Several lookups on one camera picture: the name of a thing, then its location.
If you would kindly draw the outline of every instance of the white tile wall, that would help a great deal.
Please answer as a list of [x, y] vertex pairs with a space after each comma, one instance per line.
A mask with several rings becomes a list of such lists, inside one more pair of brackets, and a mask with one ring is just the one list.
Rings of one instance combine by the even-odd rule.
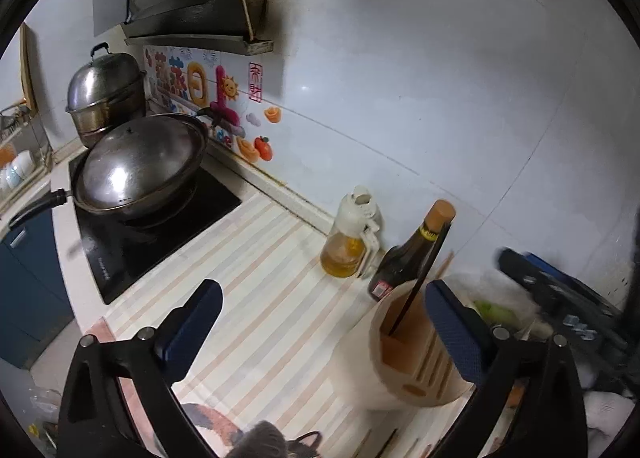
[[[215, 53], [243, 92], [264, 67], [265, 101], [231, 104], [270, 139], [261, 170], [330, 213], [366, 184], [387, 247], [445, 197], [454, 268], [507, 245], [623, 297], [640, 50], [606, 0], [269, 0], [264, 35], [274, 53]], [[246, 121], [272, 104], [281, 123]]]
[[[39, 0], [25, 22], [33, 31], [29, 47], [36, 101], [47, 136], [57, 149], [78, 136], [65, 112], [66, 91], [76, 70], [90, 61], [92, 46], [107, 41], [112, 52], [126, 51], [139, 60], [142, 50], [127, 46], [119, 27], [94, 37], [92, 0]], [[0, 61], [2, 106], [22, 97], [18, 48], [16, 35]]]

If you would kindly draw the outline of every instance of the pot handle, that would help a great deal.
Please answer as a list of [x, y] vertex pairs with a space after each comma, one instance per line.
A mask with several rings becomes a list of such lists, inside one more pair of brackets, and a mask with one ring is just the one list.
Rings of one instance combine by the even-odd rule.
[[34, 216], [37, 216], [41, 212], [65, 204], [67, 197], [72, 195], [73, 191], [66, 191], [64, 189], [49, 191], [43, 197], [31, 202], [19, 213], [17, 213], [17, 215], [11, 218], [11, 220], [9, 221], [9, 230], [14, 230], [16, 227], [19, 227], [24, 222], [30, 220]]
[[93, 60], [93, 59], [94, 59], [94, 54], [95, 54], [98, 50], [100, 50], [100, 48], [104, 48], [104, 49], [107, 51], [107, 53], [111, 53], [111, 52], [109, 51], [109, 43], [100, 43], [100, 44], [97, 44], [97, 45], [95, 45], [93, 48], [91, 48], [91, 60]]
[[222, 120], [222, 114], [218, 111], [214, 111], [210, 106], [207, 108], [202, 108], [201, 110], [196, 112], [196, 117], [201, 117], [202, 115], [207, 115], [211, 120], [213, 120], [213, 124], [211, 125], [213, 128], [220, 125], [220, 121]]

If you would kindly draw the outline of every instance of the white bowl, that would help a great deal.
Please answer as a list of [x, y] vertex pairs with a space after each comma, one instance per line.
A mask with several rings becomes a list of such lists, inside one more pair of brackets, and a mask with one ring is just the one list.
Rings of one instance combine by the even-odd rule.
[[11, 164], [7, 164], [4, 166], [5, 168], [5, 180], [10, 189], [15, 189], [21, 183], [23, 178], [18, 174], [18, 172], [13, 168]]
[[36, 167], [30, 151], [21, 151], [18, 153], [11, 162], [11, 166], [23, 180], [25, 180]]
[[6, 180], [6, 168], [0, 168], [0, 199], [9, 194], [11, 188], [9, 187], [9, 183]]

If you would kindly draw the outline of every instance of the dish rack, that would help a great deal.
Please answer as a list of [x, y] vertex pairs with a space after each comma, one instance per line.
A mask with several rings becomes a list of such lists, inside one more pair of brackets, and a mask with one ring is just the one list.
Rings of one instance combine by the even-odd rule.
[[52, 149], [40, 120], [25, 104], [16, 103], [0, 110], [0, 167], [22, 151], [30, 151], [34, 170], [14, 189], [0, 196], [0, 215], [52, 168]]

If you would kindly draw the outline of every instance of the red stamp sticker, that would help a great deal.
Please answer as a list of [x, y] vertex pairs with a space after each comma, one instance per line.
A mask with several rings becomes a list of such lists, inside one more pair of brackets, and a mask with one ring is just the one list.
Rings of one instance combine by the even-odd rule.
[[262, 65], [249, 63], [249, 98], [262, 102]]

